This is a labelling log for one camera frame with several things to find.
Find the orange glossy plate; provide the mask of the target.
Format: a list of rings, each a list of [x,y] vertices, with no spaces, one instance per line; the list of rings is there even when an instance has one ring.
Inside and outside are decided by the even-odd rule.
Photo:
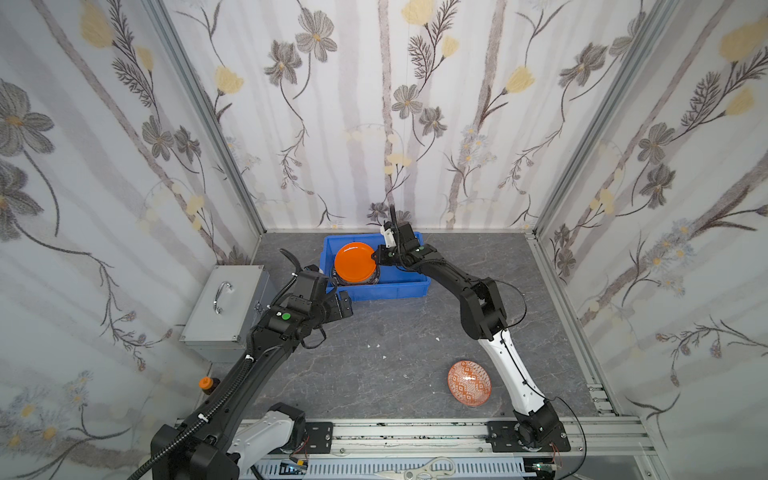
[[[366,243],[348,243],[335,255],[334,272],[347,284],[367,283],[378,268],[373,255],[374,249]]]

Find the orange patterned bowl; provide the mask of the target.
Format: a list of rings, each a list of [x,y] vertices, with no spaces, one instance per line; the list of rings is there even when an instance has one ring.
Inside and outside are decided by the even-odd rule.
[[[492,393],[492,384],[486,370],[474,361],[461,360],[451,366],[447,384],[452,396],[468,407],[485,404]]]

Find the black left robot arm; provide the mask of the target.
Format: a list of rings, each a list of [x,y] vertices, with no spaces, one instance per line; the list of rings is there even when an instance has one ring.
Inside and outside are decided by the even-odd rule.
[[[151,456],[132,474],[140,479],[238,479],[251,464],[231,449],[245,409],[270,377],[305,339],[327,323],[353,315],[349,295],[334,288],[315,265],[303,266],[290,251],[290,281],[246,336],[246,348],[208,399],[177,427],[162,426],[151,441]]]

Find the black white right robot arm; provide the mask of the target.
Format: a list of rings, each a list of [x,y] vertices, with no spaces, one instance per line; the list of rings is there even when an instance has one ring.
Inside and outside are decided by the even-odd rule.
[[[458,300],[463,330],[486,351],[511,399],[514,442],[531,452],[546,447],[568,451],[568,437],[552,400],[536,386],[513,344],[497,281],[461,270],[435,247],[421,243],[410,223],[398,219],[393,206],[389,214],[380,228],[385,243],[372,255],[375,262],[424,275]]]

